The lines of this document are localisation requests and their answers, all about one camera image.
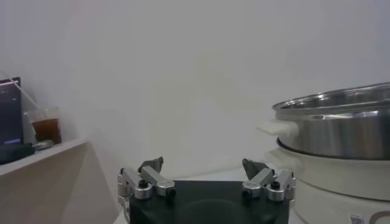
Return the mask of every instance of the plastic cup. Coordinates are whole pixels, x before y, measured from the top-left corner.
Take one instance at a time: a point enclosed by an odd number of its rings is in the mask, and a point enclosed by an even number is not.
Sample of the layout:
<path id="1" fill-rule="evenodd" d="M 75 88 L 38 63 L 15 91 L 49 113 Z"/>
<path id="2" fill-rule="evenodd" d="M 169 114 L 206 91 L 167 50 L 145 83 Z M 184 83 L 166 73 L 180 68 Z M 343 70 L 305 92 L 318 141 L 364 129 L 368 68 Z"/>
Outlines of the plastic cup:
<path id="1" fill-rule="evenodd" d="M 25 112 L 35 132 L 37 141 L 52 140 L 54 144 L 62 142 L 59 108 L 36 109 Z"/>

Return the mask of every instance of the white electric cooker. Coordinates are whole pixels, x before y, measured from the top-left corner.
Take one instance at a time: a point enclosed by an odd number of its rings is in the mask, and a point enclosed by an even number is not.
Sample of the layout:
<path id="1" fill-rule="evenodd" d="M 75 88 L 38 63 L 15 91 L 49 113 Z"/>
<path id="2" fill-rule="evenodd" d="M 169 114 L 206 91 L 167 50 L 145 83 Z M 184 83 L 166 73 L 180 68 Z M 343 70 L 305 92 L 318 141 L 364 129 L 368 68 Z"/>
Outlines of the white electric cooker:
<path id="1" fill-rule="evenodd" d="M 266 158 L 297 178 L 294 210 L 309 224 L 390 223 L 390 83 L 274 105 L 260 126 L 278 136 Z"/>

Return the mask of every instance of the iced tea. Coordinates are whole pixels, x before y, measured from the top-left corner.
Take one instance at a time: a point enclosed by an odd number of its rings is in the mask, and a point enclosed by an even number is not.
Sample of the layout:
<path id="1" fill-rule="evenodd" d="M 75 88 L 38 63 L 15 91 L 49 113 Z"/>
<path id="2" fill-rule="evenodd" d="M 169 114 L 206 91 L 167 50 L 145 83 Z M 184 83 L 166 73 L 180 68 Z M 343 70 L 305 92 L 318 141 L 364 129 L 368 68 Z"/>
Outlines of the iced tea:
<path id="1" fill-rule="evenodd" d="M 61 143 L 61 132 L 58 118 L 35 121 L 32 126 L 37 141 L 52 140 L 54 144 Z"/>

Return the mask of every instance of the monitor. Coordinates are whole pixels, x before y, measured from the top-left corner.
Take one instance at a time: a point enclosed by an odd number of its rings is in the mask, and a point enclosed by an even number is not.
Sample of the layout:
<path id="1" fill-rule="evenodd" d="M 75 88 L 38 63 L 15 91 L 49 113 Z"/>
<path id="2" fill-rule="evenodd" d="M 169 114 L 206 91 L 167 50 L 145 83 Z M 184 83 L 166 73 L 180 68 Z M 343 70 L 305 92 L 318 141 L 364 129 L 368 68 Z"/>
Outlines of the monitor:
<path id="1" fill-rule="evenodd" d="M 13 78 L 20 86 L 20 78 Z M 9 80 L 0 80 L 0 145 L 23 144 L 21 92 Z"/>

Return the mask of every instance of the label sticker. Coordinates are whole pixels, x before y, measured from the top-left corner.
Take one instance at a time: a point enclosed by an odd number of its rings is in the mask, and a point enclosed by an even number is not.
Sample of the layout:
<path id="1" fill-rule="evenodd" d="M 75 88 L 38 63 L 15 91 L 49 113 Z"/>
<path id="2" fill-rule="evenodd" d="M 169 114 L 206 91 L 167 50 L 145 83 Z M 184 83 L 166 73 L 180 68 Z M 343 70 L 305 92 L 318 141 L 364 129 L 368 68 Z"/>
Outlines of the label sticker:
<path id="1" fill-rule="evenodd" d="M 361 215 L 352 214 L 349 217 L 350 224 L 365 224 L 364 218 Z"/>

